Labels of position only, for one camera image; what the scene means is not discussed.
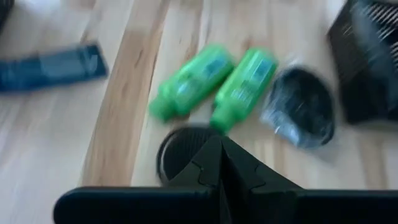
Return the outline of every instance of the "wooden floor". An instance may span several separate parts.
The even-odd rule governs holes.
[[[0,223],[52,222],[79,185],[158,185],[155,154],[182,123],[207,123],[211,98],[164,125],[146,113],[162,80],[198,49],[222,43],[240,58],[266,47],[311,66],[336,91],[325,33],[343,0],[20,0],[0,57],[98,40],[109,80],[0,96]],[[397,133],[339,121],[321,149],[296,149],[259,123],[261,104],[230,137],[306,188],[398,189]]]

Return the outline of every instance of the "green bottle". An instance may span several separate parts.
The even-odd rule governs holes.
[[[232,56],[220,45],[209,45],[164,81],[149,113],[162,121],[184,116],[219,86],[234,68]]]
[[[227,133],[236,122],[246,119],[276,68],[272,54],[249,49],[216,95],[211,126]]]

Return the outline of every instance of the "black plastic bag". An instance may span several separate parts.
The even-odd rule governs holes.
[[[276,134],[304,148],[326,144],[335,132],[330,92],[317,77],[298,67],[276,78],[261,120]]]

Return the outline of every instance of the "black basket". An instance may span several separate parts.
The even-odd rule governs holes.
[[[328,33],[347,122],[398,120],[398,4],[348,0]]]

